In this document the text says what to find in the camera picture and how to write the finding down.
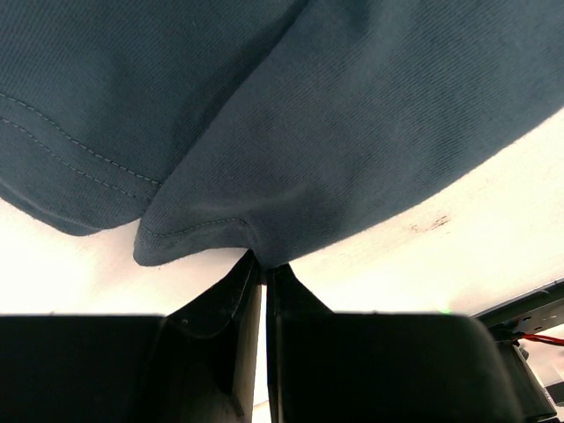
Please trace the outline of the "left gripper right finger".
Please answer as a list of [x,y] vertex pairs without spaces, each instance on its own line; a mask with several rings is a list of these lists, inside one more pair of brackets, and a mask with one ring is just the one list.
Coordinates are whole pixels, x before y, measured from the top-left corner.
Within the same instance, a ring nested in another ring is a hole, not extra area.
[[463,315],[339,313],[283,265],[266,275],[275,422],[521,422],[486,327]]

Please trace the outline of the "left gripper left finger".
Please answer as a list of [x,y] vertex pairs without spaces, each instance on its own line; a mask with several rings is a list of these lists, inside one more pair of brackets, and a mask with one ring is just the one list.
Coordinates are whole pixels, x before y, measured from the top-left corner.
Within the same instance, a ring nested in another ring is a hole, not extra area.
[[167,316],[3,316],[2,421],[251,421],[260,278],[247,253]]

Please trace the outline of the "dark blue-grey t shirt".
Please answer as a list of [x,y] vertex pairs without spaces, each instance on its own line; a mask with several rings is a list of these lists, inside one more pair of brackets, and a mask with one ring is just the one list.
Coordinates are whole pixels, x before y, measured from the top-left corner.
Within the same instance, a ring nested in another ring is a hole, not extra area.
[[1,196],[143,266],[275,267],[428,199],[563,105],[560,1],[4,1]]

